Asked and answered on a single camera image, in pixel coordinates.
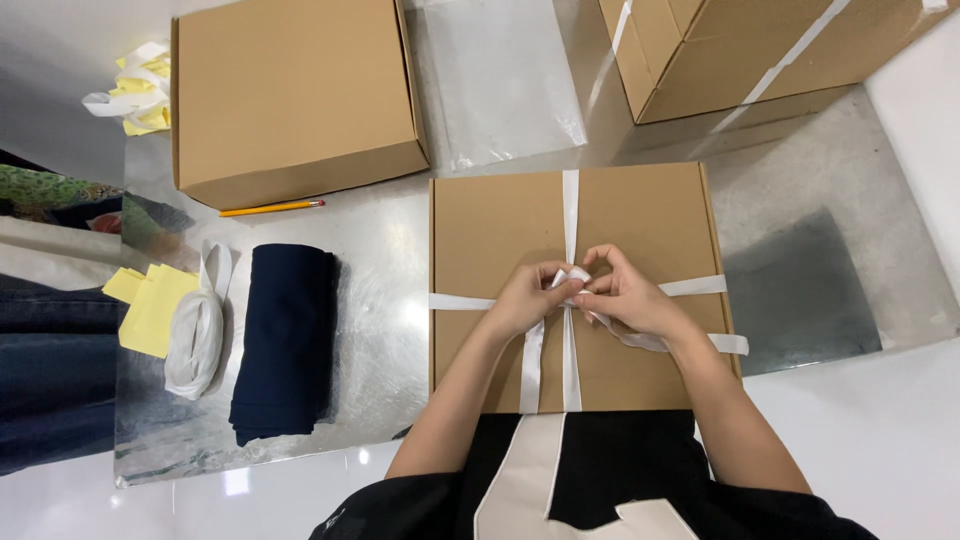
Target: stainless steel table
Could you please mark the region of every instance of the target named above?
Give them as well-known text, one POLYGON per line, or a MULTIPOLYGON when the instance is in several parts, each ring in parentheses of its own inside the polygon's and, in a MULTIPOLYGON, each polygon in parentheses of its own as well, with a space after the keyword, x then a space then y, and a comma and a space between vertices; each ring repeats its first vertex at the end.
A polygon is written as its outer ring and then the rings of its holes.
MULTIPOLYGON (((593 4, 554 1, 589 143, 459 174, 642 161, 621 152, 632 122, 593 4)), ((408 25, 436 157, 444 154, 437 145, 456 133, 444 124, 436 74, 421 58, 429 46, 421 15, 409 12, 408 25)), ((784 141, 702 158, 732 279, 734 325, 752 329, 748 337, 767 351, 754 364, 748 363, 753 355, 744 360, 745 367, 753 366, 748 373, 916 346, 960 328, 960 308, 862 90, 784 141)), ((226 303, 228 361, 208 395, 197 402, 173 396, 163 390, 162 360, 121 351, 116 485, 379 443, 408 427, 427 399, 427 179, 450 175, 438 165, 325 195, 321 209, 222 219, 173 188, 167 136, 132 137, 127 264, 143 270, 165 262, 196 270, 205 238, 227 244, 239 260, 226 303), (240 449, 227 422, 229 401, 243 349, 251 249, 269 242, 317 246, 343 263, 335 421, 317 425, 311 435, 255 440, 240 449)))

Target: clear plastic bag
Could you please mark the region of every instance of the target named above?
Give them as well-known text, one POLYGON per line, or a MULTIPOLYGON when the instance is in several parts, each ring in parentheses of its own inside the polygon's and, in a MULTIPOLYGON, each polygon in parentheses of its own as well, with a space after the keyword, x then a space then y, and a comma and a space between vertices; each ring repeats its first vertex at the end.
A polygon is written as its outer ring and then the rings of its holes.
POLYGON ((587 143, 551 0, 452 0, 424 7, 419 21, 425 98, 442 116, 430 121, 436 166, 460 171, 587 143))

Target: green patterned fabric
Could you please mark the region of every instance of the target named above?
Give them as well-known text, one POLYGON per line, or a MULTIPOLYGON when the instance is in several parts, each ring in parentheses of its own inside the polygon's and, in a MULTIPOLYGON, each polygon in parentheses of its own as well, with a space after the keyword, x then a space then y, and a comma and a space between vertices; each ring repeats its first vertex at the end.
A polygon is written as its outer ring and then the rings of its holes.
POLYGON ((54 223, 49 210, 115 197, 123 189, 56 173, 0 165, 0 201, 4 213, 39 223, 54 223))

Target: yellow pencil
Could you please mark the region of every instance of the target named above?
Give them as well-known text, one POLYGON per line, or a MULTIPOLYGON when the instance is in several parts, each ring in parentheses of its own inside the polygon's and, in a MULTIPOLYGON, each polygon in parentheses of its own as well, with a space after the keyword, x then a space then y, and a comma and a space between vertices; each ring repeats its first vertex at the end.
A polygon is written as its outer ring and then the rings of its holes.
POLYGON ((286 203, 284 205, 270 205, 268 207, 257 207, 255 209, 227 210, 220 212, 220 217, 233 217, 235 215, 247 215, 251 213, 275 212, 280 210, 305 209, 307 207, 322 207, 324 201, 303 201, 301 203, 286 203))

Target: jeans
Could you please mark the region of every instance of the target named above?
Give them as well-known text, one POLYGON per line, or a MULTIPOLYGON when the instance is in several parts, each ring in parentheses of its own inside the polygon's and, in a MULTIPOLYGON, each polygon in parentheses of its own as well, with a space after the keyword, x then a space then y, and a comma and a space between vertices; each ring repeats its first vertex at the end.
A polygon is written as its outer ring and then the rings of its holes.
POLYGON ((0 276, 0 476, 113 449, 118 308, 0 276))

